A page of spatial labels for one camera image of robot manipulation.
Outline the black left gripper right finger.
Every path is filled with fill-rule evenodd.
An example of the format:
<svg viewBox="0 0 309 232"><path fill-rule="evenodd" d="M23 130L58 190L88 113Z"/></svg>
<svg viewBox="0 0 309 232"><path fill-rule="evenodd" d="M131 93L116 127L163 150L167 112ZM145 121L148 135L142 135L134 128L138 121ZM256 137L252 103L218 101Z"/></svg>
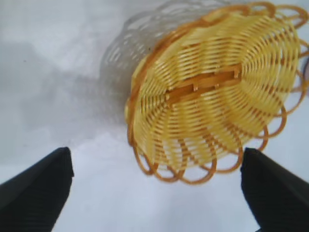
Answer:
<svg viewBox="0 0 309 232"><path fill-rule="evenodd" d="M246 148L241 189L261 232L309 230L309 184L254 148Z"/></svg>

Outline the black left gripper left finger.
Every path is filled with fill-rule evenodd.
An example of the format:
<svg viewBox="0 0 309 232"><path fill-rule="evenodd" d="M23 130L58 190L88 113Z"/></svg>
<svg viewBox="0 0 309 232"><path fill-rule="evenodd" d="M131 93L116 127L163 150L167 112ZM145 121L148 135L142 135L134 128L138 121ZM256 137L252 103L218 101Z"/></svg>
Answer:
<svg viewBox="0 0 309 232"><path fill-rule="evenodd" d="M70 194L71 152L60 147L0 186L2 232L52 231Z"/></svg>

